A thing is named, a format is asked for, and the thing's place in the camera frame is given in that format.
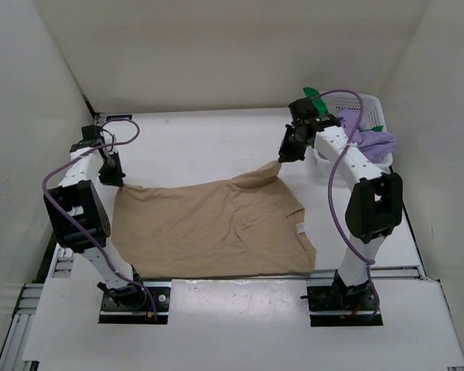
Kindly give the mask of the beige t shirt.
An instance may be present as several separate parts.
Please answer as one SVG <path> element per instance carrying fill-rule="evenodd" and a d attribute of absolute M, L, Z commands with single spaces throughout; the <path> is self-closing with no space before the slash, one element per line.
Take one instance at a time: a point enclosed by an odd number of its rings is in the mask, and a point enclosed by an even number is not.
<path fill-rule="evenodd" d="M 316 249 L 281 163 L 179 188 L 125 185 L 111 242 L 143 278 L 310 274 Z"/>

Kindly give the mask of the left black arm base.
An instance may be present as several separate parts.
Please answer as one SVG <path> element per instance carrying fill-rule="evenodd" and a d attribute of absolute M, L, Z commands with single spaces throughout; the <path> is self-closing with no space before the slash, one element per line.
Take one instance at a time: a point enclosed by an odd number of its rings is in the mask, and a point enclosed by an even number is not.
<path fill-rule="evenodd" d="M 102 290 L 98 322 L 116 325 L 166 325 L 169 319 L 172 286 L 170 283 L 145 282 L 151 295 L 138 286 L 127 285 L 108 289 L 99 282 Z"/>

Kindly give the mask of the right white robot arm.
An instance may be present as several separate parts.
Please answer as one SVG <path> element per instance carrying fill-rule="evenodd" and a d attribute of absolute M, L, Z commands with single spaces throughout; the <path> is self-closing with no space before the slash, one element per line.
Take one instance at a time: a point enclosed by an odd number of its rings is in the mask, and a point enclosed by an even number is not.
<path fill-rule="evenodd" d="M 381 244 L 402 221 L 403 181 L 372 163 L 353 142 L 340 120 L 321 114 L 312 99 L 289 104 L 292 122 L 286 127 L 278 160 L 302 161 L 307 148 L 320 152 L 341 174 L 350 191 L 345 225 L 335 220 L 347 245 L 343 262 L 334 276 L 334 286 L 344 294 L 356 294 L 370 285 L 368 271 Z"/>

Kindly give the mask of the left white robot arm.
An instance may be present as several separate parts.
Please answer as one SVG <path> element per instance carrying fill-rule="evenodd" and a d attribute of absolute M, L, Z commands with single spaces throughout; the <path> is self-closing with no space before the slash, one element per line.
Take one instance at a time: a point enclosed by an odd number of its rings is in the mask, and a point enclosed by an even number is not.
<path fill-rule="evenodd" d="M 116 137 L 97 125 L 81 128 L 70 162 L 42 183 L 43 199 L 57 243 L 89 261 L 102 277 L 97 286 L 115 303 L 145 301 L 136 270 L 110 241 L 111 223 L 95 183 L 121 188 L 125 174 Z"/>

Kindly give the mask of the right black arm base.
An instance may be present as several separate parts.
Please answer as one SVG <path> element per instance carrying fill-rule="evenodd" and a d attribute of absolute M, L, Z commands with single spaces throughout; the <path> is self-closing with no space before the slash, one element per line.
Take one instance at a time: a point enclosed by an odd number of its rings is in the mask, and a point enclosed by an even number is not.
<path fill-rule="evenodd" d="M 308 304 L 311 327 L 375 327 L 383 326 L 381 313 L 374 313 L 374 293 L 338 298 L 329 286 L 308 286 L 300 296 Z"/>

